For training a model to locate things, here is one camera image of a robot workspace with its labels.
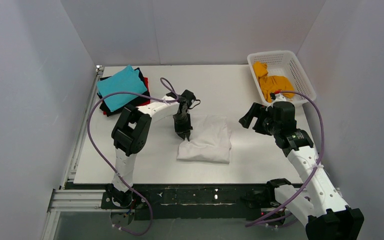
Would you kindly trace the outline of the white t-shirt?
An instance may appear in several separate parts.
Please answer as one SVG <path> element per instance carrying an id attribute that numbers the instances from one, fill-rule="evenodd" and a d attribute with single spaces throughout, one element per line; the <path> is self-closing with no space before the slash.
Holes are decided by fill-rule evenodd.
<path id="1" fill-rule="evenodd" d="M 193 130 L 189 139 L 180 143 L 177 160 L 228 165 L 232 144 L 227 118 L 195 115 L 191 120 Z"/>

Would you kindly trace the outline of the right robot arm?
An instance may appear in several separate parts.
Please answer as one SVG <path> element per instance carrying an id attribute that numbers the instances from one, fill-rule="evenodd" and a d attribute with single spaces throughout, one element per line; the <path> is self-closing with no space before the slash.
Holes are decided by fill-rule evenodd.
<path id="1" fill-rule="evenodd" d="M 267 182 L 268 195 L 279 203 L 278 209 L 288 209 L 305 227 L 310 240 L 356 240 L 364 215 L 341 197 L 317 162 L 321 155 L 310 135 L 297 128 L 295 106 L 288 101 L 278 101 L 270 106 L 255 102 L 239 123 L 247 129 L 252 119 L 256 119 L 252 129 L 274 137 L 276 145 L 303 181 L 299 190 L 285 178 Z"/>

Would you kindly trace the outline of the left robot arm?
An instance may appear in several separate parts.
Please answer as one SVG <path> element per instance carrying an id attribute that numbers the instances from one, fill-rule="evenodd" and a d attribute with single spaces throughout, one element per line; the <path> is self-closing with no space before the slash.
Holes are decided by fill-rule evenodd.
<path id="1" fill-rule="evenodd" d="M 196 102 L 195 95 L 185 90 L 181 95 L 168 93 L 162 102 L 135 107 L 127 105 L 111 133 L 116 151 L 115 174 L 112 183 L 105 187 L 106 192 L 118 202 L 131 198 L 133 170 L 137 154 L 144 148 L 152 122 L 172 116 L 174 131 L 183 140 L 190 140 L 191 117 L 189 110 Z"/>

